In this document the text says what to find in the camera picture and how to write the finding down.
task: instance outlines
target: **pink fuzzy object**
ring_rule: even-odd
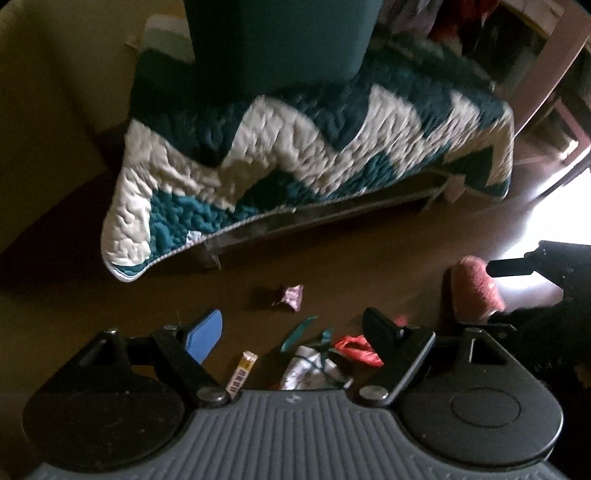
[[[452,305],[457,322],[486,324],[488,317],[505,310],[495,280],[486,273],[486,262],[464,257],[452,268]]]

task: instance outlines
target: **chevron quilt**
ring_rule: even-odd
[[[346,85],[204,106],[186,20],[148,20],[123,165],[103,223],[109,270],[151,265],[256,219],[386,188],[423,169],[503,198],[513,118],[473,65],[412,37]]]

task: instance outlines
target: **green trash can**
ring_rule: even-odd
[[[199,83],[212,102],[359,70],[383,0],[184,0]]]

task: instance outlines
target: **teal strap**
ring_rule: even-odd
[[[326,364],[326,359],[329,357],[330,348],[330,340],[332,338],[332,334],[335,331],[334,327],[327,328],[324,332],[322,332],[322,336],[320,337],[320,342],[311,343],[307,346],[315,349],[316,351],[320,352],[320,364],[322,368]]]
[[[306,331],[306,329],[311,325],[311,323],[316,320],[318,317],[308,317],[304,321],[302,321],[293,332],[290,333],[287,340],[281,345],[281,353],[287,352],[302,336],[302,334]]]

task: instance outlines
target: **black round pad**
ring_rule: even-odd
[[[183,402],[165,384],[132,373],[108,382],[101,376],[72,393],[40,391],[27,403],[23,427],[47,462],[113,470],[162,448],[180,427]]]
[[[513,395],[502,390],[472,388],[453,397],[452,411],[475,427],[495,429],[512,423],[521,406]]]

